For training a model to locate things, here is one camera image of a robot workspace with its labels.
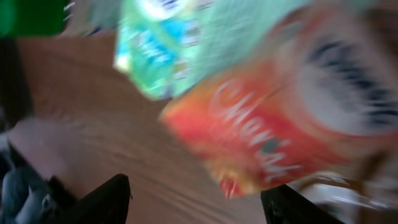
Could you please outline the orange Kleenex tissue pack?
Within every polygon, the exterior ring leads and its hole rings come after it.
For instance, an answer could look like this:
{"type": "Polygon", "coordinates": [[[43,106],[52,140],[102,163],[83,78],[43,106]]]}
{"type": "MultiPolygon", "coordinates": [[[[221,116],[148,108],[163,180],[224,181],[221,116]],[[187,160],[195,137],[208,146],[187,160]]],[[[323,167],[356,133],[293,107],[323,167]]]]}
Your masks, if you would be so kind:
{"type": "Polygon", "coordinates": [[[397,60],[360,18],[314,2],[160,119],[226,198],[251,195],[393,147],[397,60]]]}

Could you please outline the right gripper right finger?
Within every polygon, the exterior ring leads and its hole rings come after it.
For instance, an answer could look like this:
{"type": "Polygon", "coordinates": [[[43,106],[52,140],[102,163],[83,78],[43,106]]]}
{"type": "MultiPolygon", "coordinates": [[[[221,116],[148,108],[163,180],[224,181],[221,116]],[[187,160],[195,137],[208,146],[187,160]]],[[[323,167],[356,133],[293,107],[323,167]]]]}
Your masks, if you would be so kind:
{"type": "Polygon", "coordinates": [[[344,224],[288,185],[261,192],[267,224],[344,224]]]}

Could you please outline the green lid jar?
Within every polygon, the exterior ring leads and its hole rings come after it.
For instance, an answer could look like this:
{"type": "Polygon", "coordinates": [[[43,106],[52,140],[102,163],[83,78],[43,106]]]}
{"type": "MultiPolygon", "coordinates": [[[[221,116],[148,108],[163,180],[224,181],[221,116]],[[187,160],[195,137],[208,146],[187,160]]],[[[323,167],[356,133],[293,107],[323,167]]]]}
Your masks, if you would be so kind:
{"type": "Polygon", "coordinates": [[[59,34],[69,4],[69,0],[1,0],[1,37],[59,34]]]}

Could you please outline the teal wipes packet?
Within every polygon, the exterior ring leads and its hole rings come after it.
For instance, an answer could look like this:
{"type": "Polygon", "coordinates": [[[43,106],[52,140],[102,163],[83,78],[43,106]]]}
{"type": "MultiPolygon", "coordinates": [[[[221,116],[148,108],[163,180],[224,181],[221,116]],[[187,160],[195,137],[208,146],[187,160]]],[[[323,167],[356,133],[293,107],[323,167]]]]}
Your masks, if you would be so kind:
{"type": "Polygon", "coordinates": [[[125,0],[114,67],[152,100],[174,98],[248,56],[303,0],[125,0]]]}

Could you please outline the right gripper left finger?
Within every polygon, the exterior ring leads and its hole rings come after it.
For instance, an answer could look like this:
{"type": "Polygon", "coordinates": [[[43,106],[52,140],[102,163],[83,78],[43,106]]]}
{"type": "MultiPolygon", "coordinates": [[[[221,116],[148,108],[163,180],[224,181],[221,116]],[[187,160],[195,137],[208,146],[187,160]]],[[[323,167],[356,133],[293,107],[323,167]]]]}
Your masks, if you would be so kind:
{"type": "Polygon", "coordinates": [[[125,224],[129,211],[129,178],[117,174],[64,210],[48,224],[125,224]]]}

